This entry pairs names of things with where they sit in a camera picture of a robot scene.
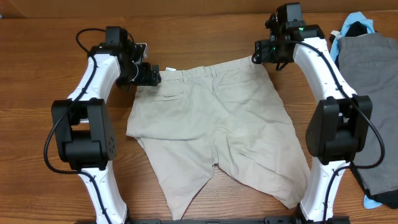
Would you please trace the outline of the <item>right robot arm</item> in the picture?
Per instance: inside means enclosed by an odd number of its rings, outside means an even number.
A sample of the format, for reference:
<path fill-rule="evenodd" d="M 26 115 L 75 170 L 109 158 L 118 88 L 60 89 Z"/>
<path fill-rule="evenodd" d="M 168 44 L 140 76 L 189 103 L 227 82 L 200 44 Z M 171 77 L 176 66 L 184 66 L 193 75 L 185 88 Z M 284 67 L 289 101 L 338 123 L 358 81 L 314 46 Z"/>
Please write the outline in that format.
<path fill-rule="evenodd" d="M 366 142 L 372 103 L 359 96 L 332 60 L 318 25 L 305 23 L 297 2 L 277 8 L 265 22 L 270 37 L 258 40 L 252 62 L 274 63 L 281 70 L 296 63 L 313 92 L 317 107 L 305 134 L 312 156 L 310 179 L 292 216 L 265 217 L 265 223 L 349 223 L 334 217 L 333 203 L 341 178 Z"/>

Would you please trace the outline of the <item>beige shorts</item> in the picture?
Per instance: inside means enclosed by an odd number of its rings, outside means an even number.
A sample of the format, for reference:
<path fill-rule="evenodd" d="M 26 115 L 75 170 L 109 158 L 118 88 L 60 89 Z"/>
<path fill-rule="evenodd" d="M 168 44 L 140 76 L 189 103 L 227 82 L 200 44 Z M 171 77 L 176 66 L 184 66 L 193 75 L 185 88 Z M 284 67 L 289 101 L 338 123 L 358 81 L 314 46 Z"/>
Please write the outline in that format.
<path fill-rule="evenodd" d="M 161 78 L 137 88 L 126 134 L 145 151 L 174 220 L 216 167 L 287 208 L 301 201 L 310 169 L 264 66 L 244 57 Z"/>

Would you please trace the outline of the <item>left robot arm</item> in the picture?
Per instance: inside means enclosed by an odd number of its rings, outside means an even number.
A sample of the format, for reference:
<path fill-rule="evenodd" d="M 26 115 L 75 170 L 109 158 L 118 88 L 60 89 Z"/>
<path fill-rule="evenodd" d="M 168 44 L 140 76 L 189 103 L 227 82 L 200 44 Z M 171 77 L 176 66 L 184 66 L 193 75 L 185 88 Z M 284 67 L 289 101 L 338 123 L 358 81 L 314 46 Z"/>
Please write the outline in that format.
<path fill-rule="evenodd" d="M 113 171 L 116 135 L 106 102 L 113 86 L 157 86 L 158 65 L 144 62 L 147 44 L 135 43 L 119 26 L 102 30 L 104 42 L 86 49 L 87 68 L 76 89 L 51 107 L 53 127 L 44 145 L 44 162 L 49 145 L 56 140 L 58 155 L 70 166 L 67 174 L 78 175 L 86 186 L 96 212 L 95 223 L 130 223 L 129 209 L 119 193 Z"/>

